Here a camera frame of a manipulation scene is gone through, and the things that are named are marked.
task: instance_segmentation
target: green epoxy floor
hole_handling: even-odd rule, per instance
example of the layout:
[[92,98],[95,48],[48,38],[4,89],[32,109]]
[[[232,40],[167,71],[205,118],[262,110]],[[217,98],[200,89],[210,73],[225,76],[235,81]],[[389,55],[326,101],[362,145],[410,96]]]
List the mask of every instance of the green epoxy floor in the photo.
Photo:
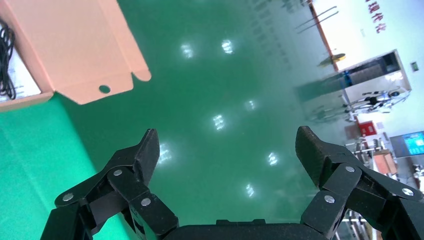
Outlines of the green epoxy floor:
[[[55,96],[2,113],[0,137],[13,146],[0,147],[10,178],[0,186],[16,191],[0,210],[12,215],[24,206],[32,219],[4,218],[8,230],[0,236],[39,238],[55,197],[138,143],[147,128],[158,130],[161,144],[149,187],[181,226],[298,222],[317,190],[296,157],[296,130],[310,125],[323,140],[338,141],[329,123],[306,120],[296,91],[333,71],[317,67],[328,57],[318,30],[294,30],[309,10],[261,0],[119,4],[151,81],[135,79],[132,91],[86,105]],[[16,164],[25,169],[10,173]],[[53,181],[58,176],[65,177]],[[31,207],[22,194],[40,202]],[[30,231],[16,233],[28,221]],[[118,221],[96,239],[124,239]]]

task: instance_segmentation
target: box flap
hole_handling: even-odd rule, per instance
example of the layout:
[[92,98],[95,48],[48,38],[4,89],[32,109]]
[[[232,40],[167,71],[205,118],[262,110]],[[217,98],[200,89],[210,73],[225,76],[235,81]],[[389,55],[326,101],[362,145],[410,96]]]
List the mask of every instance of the box flap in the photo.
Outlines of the box flap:
[[4,1],[52,89],[78,104],[131,90],[131,72],[142,81],[151,78],[116,0]]

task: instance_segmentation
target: cardboard box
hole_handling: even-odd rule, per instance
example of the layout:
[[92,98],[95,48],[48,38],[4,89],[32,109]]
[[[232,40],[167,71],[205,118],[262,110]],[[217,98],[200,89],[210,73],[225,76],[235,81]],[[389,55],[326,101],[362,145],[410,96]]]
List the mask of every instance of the cardboard box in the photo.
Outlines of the cardboard box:
[[45,102],[54,92],[86,104],[131,90],[131,73],[151,78],[117,0],[0,0],[0,18],[15,31],[15,48],[41,89],[1,103],[0,111]]
[[393,160],[390,150],[384,149],[381,151],[376,151],[374,153],[374,161],[377,165],[378,172],[381,174],[397,174],[398,169],[396,168],[396,163]]

